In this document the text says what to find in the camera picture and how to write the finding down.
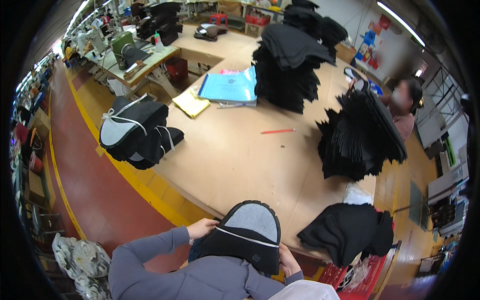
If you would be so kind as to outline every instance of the red pencil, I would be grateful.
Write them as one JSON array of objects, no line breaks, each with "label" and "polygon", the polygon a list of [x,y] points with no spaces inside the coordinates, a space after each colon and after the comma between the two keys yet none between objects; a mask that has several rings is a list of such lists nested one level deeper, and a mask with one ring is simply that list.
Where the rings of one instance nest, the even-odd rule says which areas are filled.
[{"label": "red pencil", "polygon": [[295,131],[295,128],[292,128],[292,129],[280,129],[280,130],[267,130],[267,131],[261,132],[260,134],[282,133],[282,132],[293,132],[293,131]]}]

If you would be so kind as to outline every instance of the gray long-sleeve shirt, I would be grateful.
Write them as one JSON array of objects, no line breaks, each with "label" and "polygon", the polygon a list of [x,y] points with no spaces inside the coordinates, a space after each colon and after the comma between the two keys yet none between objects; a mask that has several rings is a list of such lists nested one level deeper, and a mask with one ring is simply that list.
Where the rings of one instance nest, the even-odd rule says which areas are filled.
[{"label": "gray long-sleeve shirt", "polygon": [[187,243],[185,226],[128,242],[113,251],[108,282],[115,300],[267,300],[285,285],[303,279],[299,271],[285,285],[261,274],[247,261],[206,256],[175,272],[148,272],[143,263]]}]

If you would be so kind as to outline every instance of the white string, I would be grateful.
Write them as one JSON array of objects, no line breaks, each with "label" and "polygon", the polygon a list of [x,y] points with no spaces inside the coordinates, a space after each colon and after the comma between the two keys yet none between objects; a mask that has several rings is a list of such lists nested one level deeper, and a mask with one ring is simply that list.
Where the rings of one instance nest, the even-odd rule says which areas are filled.
[{"label": "white string", "polygon": [[125,120],[125,121],[128,121],[128,122],[131,122],[131,123],[135,123],[144,130],[145,136],[147,136],[147,130],[145,129],[145,127],[142,124],[140,124],[139,122],[137,122],[135,120],[122,118],[122,117],[117,117],[116,115],[113,114],[114,112],[115,111],[113,110],[113,108],[110,108],[107,113],[103,113],[102,120],[105,120],[105,119],[119,119],[119,120]]},{"label": "white string", "polygon": [[131,120],[131,119],[127,119],[127,118],[122,118],[122,117],[117,117],[119,114],[123,113],[126,109],[132,107],[134,104],[140,102],[140,100],[142,100],[143,98],[145,98],[145,95],[143,95],[141,98],[138,98],[137,100],[125,105],[124,107],[122,107],[116,114],[115,113],[115,110],[113,108],[110,108],[108,110],[107,113],[104,113],[102,115],[102,120],[106,120],[106,119],[119,119],[119,120],[124,120],[124,121],[128,121],[128,122],[131,122],[131,123],[135,123],[137,124],[138,126],[140,126],[143,130],[144,130],[144,134],[145,136],[147,136],[147,130],[145,129],[145,127],[140,124],[139,122],[135,121],[135,120]]},{"label": "white string", "polygon": [[158,131],[158,134],[160,134],[160,137],[162,137],[162,134],[160,133],[160,130],[158,130],[158,128],[163,128],[163,129],[165,129],[165,130],[167,131],[167,133],[168,133],[168,139],[170,140],[170,148],[171,148],[173,151],[175,151],[175,146],[173,145],[173,140],[172,140],[172,136],[171,136],[171,134],[170,134],[170,131],[168,131],[168,129],[167,129],[165,126],[157,125],[157,126],[155,127],[155,129]]},{"label": "white string", "polygon": [[241,238],[241,239],[244,239],[244,240],[247,240],[247,241],[251,241],[251,242],[254,242],[254,243],[257,243],[257,244],[260,244],[260,245],[264,245],[264,246],[268,246],[268,247],[273,247],[273,248],[279,248],[278,245],[274,245],[274,244],[269,244],[269,243],[265,243],[263,241],[259,241],[259,240],[254,240],[254,239],[249,239],[249,238],[246,238],[246,237],[243,237],[241,235],[238,235],[238,234],[235,234],[233,232],[230,232],[230,231],[226,231],[225,229],[222,229],[220,227],[215,227],[215,229],[218,229],[222,232],[225,232],[225,233],[228,233],[230,235],[233,235],[234,237],[237,237],[237,238]]}]

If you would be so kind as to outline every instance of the large wooden table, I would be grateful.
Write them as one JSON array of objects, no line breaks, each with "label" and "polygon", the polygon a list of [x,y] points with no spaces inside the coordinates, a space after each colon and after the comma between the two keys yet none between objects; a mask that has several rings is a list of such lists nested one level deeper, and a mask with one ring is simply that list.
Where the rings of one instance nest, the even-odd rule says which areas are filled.
[{"label": "large wooden table", "polygon": [[[256,39],[227,33],[215,43],[193,38],[195,26],[184,26],[173,43],[180,56],[197,62],[219,61],[209,72],[245,70],[251,65]],[[168,152],[154,170],[185,198],[211,214],[223,217],[237,203],[267,203],[280,220],[281,240],[292,250],[328,260],[328,255],[300,246],[297,234],[327,206],[342,202],[348,179],[324,179],[317,146],[321,138],[315,121],[326,119],[325,109],[339,111],[335,96],[347,91],[343,74],[347,63],[323,64],[319,101],[305,101],[304,114],[277,108],[261,99],[255,108],[217,109],[212,102],[195,119],[173,103],[168,127],[185,133],[185,140]],[[201,85],[204,76],[194,85]],[[295,128],[295,132],[262,135],[265,130]],[[374,194],[375,177],[358,185]]]}]

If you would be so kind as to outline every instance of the black hair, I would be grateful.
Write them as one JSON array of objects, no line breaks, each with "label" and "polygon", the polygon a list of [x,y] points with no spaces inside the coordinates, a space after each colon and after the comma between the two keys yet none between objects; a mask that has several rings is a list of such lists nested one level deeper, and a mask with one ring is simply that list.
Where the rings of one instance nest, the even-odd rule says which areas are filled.
[{"label": "black hair", "polygon": [[420,104],[420,100],[423,97],[423,92],[421,89],[421,85],[418,81],[415,79],[406,79],[405,80],[408,84],[408,91],[410,93],[410,97],[412,98],[413,104],[412,107],[410,108],[410,112],[412,114],[415,114],[417,111],[417,108],[422,108],[423,107],[423,102]]},{"label": "black hair", "polygon": [[72,43],[72,40],[69,39],[66,43],[65,43],[65,47],[63,47],[63,52],[67,51],[67,47],[70,46],[70,44]]}]

